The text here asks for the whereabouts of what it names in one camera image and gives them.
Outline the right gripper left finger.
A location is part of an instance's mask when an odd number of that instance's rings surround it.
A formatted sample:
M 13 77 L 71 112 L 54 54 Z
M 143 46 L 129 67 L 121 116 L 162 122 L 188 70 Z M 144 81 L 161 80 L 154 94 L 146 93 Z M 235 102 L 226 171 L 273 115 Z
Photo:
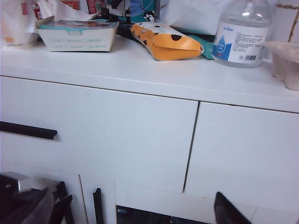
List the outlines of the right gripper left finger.
M 0 197 L 2 224 L 47 224 L 50 221 L 54 196 L 48 188 Z

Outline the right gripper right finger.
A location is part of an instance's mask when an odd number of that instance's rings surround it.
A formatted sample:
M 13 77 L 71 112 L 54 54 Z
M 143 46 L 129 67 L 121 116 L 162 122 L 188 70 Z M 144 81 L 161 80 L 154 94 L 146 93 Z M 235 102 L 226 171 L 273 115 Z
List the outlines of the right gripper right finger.
M 216 193 L 214 213 L 217 224 L 251 224 L 221 192 Z

